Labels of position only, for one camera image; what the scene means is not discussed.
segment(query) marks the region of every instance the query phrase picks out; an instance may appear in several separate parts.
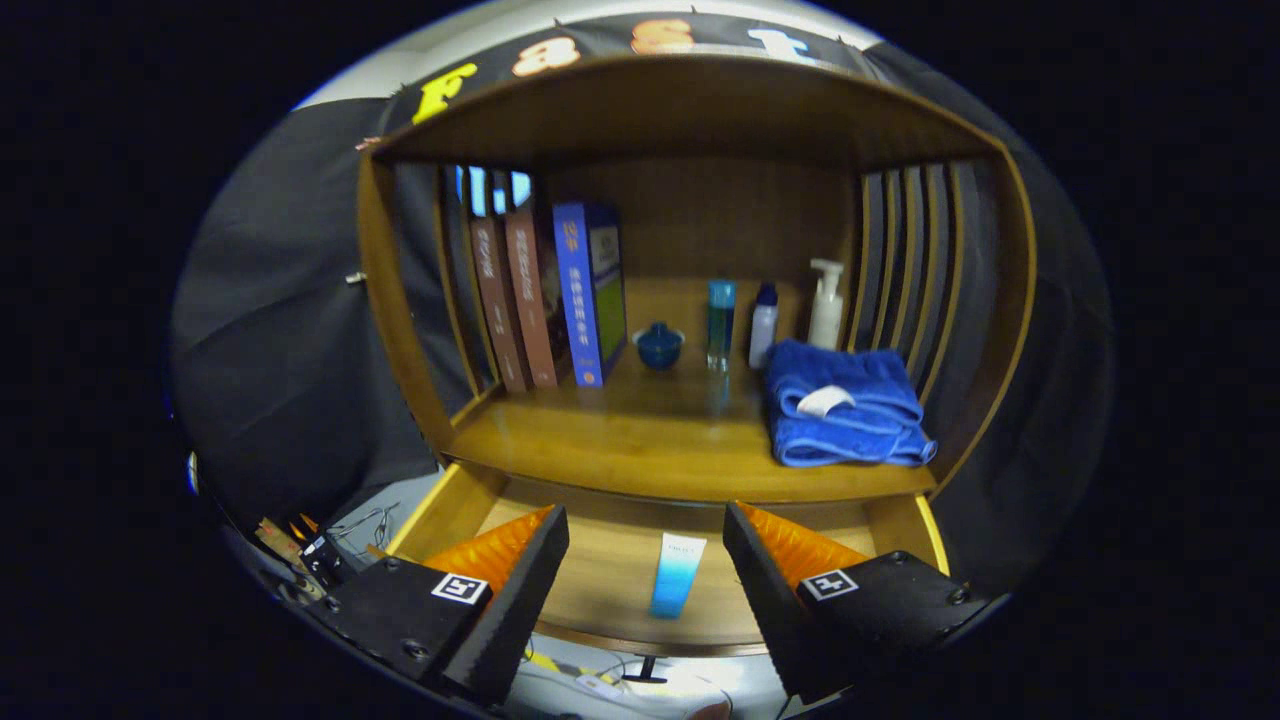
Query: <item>white pump bottle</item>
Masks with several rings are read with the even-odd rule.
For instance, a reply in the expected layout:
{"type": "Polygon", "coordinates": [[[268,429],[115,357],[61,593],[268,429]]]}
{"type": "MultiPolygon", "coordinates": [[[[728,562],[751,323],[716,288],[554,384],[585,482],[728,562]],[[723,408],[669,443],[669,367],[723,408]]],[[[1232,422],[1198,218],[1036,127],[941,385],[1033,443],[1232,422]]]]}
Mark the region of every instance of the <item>white pump bottle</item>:
{"type": "Polygon", "coordinates": [[[840,274],[845,266],[832,260],[813,259],[809,266],[822,270],[818,290],[813,293],[813,314],[809,316],[809,345],[824,350],[836,348],[836,336],[840,334],[840,320],[845,309],[845,299],[836,295],[840,287],[840,274]]]}

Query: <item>folded towel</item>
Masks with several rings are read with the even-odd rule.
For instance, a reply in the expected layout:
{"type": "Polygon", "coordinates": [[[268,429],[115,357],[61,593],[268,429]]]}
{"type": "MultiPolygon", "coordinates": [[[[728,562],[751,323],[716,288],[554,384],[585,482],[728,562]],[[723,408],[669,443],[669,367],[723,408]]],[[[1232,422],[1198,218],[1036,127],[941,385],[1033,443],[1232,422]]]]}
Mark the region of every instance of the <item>folded towel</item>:
{"type": "Polygon", "coordinates": [[[823,421],[868,433],[897,434],[919,425],[924,409],[915,398],[902,357],[892,350],[837,352],[785,340],[773,346],[765,387],[791,418],[809,418],[796,405],[813,391],[837,386],[854,405],[837,405],[823,421]]]}
{"type": "Polygon", "coordinates": [[[886,462],[923,465],[938,451],[919,425],[900,427],[895,434],[851,430],[818,418],[792,418],[771,404],[773,456],[791,468],[814,468],[836,462],[886,462]]]}

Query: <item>brown book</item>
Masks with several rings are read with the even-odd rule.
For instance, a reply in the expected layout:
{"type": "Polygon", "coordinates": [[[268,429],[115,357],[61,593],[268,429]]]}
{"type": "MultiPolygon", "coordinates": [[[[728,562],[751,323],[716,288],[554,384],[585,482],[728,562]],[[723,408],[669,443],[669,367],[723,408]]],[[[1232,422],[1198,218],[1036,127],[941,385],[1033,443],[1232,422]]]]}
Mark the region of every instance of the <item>brown book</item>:
{"type": "Polygon", "coordinates": [[[531,205],[506,218],[511,282],[529,372],[535,387],[556,387],[573,363],[568,354],[556,237],[547,228],[545,218],[531,205]]]}
{"type": "Polygon", "coordinates": [[[484,301],[484,318],[493,341],[498,372],[509,392],[529,391],[525,341],[516,320],[516,299],[511,288],[504,223],[494,218],[471,219],[471,245],[476,255],[476,279],[484,301]]]}

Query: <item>blue bowl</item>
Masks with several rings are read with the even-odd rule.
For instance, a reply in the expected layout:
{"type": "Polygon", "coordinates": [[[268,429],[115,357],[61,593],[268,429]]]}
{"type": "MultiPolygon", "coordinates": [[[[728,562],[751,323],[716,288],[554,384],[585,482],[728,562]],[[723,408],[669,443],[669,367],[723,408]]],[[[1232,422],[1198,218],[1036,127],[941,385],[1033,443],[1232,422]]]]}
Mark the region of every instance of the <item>blue bowl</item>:
{"type": "Polygon", "coordinates": [[[680,360],[680,348],[685,345],[685,333],[667,328],[666,323],[654,323],[646,331],[631,336],[640,352],[640,361],[654,370],[666,370],[680,360]]]}

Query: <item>open drawer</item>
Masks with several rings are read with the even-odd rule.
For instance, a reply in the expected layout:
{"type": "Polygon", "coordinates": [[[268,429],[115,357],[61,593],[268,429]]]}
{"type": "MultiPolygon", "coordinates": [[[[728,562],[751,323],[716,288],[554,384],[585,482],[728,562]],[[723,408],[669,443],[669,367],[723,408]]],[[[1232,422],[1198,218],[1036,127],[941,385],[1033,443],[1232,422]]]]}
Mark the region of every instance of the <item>open drawer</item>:
{"type": "MultiPolygon", "coordinates": [[[[388,546],[421,561],[549,503],[568,514],[570,544],[538,632],[641,655],[713,657],[768,652],[733,562],[721,541],[724,506],[602,493],[454,462],[388,546]],[[649,615],[662,533],[707,538],[678,619],[649,615]]],[[[947,573],[922,495],[867,501],[762,505],[864,555],[905,550],[947,573]]]]}

